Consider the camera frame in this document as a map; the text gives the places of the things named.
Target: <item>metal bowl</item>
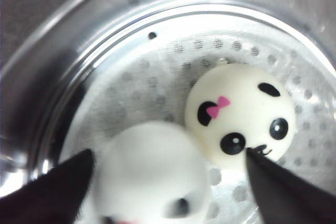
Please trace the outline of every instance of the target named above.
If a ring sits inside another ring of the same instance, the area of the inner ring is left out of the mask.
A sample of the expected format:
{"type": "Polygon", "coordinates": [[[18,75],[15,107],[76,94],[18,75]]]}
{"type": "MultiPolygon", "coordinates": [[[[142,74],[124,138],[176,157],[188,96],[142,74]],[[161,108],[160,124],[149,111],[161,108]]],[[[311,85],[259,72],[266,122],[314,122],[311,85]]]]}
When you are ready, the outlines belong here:
{"type": "MultiPolygon", "coordinates": [[[[123,129],[183,124],[219,58],[275,74],[298,128],[279,161],[336,194],[336,0],[69,0],[2,67],[0,196],[123,129]]],[[[209,165],[207,223],[262,223],[246,174],[209,165]]]]}

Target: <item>panda squishy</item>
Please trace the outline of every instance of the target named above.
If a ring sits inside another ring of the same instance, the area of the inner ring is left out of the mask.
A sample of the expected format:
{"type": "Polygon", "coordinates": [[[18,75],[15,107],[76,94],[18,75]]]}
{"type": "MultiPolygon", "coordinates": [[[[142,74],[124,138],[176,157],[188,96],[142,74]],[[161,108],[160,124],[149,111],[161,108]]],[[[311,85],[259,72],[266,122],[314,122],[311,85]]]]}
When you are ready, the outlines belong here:
{"type": "Polygon", "coordinates": [[[191,89],[186,128],[220,168],[246,171],[246,148],[277,161],[295,132],[295,110],[273,75],[244,64],[221,64],[191,89]]]}
{"type": "Polygon", "coordinates": [[[152,121],[115,137],[92,193],[106,223],[198,224],[208,210],[210,183],[189,134],[175,124],[152,121]]]}

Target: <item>black eye patch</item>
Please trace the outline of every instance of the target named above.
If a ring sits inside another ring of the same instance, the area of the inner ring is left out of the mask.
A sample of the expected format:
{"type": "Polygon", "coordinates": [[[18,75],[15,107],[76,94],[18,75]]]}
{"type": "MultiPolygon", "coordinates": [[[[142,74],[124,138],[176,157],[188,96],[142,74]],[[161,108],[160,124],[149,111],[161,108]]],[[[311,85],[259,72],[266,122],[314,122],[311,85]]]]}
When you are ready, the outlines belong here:
{"type": "Polygon", "coordinates": [[[108,216],[102,217],[101,222],[102,224],[116,224],[116,222],[111,217],[108,216]]]}
{"type": "Polygon", "coordinates": [[[188,200],[181,198],[174,200],[168,205],[165,217],[170,219],[185,218],[190,213],[190,204],[188,200]]]}
{"type": "Polygon", "coordinates": [[[214,102],[203,102],[199,107],[197,111],[197,119],[198,122],[203,126],[208,126],[208,124],[211,121],[211,116],[206,112],[206,109],[209,107],[217,106],[214,102]]]}
{"type": "Polygon", "coordinates": [[[243,135],[237,132],[232,132],[225,135],[221,140],[221,149],[228,155],[236,155],[245,147],[246,141],[243,135]]]}
{"type": "Polygon", "coordinates": [[[276,140],[285,138],[288,132],[288,122],[286,119],[277,118],[273,120],[269,127],[269,134],[276,140]]]}
{"type": "Polygon", "coordinates": [[[279,97],[280,92],[271,84],[269,83],[261,83],[258,85],[260,91],[272,96],[272,97],[279,97]]]}

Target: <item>pink bow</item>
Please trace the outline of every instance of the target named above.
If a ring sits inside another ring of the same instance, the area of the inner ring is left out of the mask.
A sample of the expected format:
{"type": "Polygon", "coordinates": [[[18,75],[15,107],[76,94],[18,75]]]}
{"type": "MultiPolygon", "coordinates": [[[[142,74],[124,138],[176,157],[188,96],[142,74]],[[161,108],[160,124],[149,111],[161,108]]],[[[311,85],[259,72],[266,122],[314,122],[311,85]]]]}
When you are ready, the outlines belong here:
{"type": "Polygon", "coordinates": [[[206,109],[206,113],[211,116],[212,119],[216,119],[218,117],[219,109],[229,106],[230,101],[226,97],[219,97],[217,106],[209,107],[206,109]]]}

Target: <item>panda face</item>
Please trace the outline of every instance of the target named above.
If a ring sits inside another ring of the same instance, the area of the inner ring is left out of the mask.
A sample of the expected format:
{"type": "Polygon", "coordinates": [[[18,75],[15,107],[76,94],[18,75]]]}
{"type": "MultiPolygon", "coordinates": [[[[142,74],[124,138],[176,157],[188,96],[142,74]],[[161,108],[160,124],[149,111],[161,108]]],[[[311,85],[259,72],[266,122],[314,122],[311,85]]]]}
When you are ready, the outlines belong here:
{"type": "Polygon", "coordinates": [[[245,170],[245,150],[278,160],[295,131],[295,111],[282,84],[248,65],[227,64],[192,88],[185,124],[206,157],[221,168],[245,170]]]}
{"type": "Polygon", "coordinates": [[[193,140],[164,122],[116,136],[93,182],[98,215],[117,223],[201,224],[209,194],[207,170],[193,140]]]}

